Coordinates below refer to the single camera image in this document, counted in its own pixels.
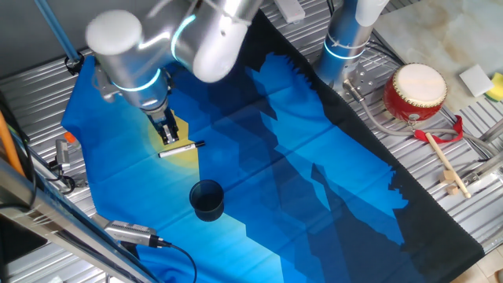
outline blue pole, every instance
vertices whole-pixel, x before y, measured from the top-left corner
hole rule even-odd
[[[35,0],[35,4],[37,4],[44,18],[46,18],[47,24],[53,30],[54,35],[56,35],[57,40],[60,42],[61,46],[64,49],[64,52],[66,53],[70,61],[78,62],[80,60],[80,57],[77,54],[77,51],[70,42],[70,39],[68,39],[68,36],[66,36],[66,34],[64,33],[63,28],[57,21],[56,16],[54,16],[54,13],[47,4],[47,1]]]

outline marker pen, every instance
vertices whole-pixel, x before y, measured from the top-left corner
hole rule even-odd
[[[194,143],[192,143],[190,145],[184,145],[184,146],[176,148],[176,149],[170,149],[170,150],[167,150],[167,151],[160,152],[158,154],[158,156],[159,156],[159,158],[163,158],[163,157],[166,157],[166,156],[171,156],[171,155],[174,155],[174,154],[183,153],[183,152],[185,152],[187,150],[195,149],[195,148],[198,148],[198,147],[203,146],[203,145],[205,145],[204,141],[198,141],[198,142],[194,142]]]

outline black cup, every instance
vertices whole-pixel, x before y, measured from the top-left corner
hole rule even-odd
[[[189,200],[197,217],[203,221],[215,221],[223,213],[223,189],[215,181],[197,182],[190,190]]]

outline silver cable connector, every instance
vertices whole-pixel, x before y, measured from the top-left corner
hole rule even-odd
[[[358,103],[365,100],[365,98],[360,94],[360,92],[353,86],[349,79],[344,80],[343,88],[351,94],[353,99],[355,99]]]

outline drum head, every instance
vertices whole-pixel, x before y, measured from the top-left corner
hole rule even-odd
[[[393,85],[407,103],[419,107],[440,105],[447,95],[446,81],[425,64],[407,64],[395,74]]]

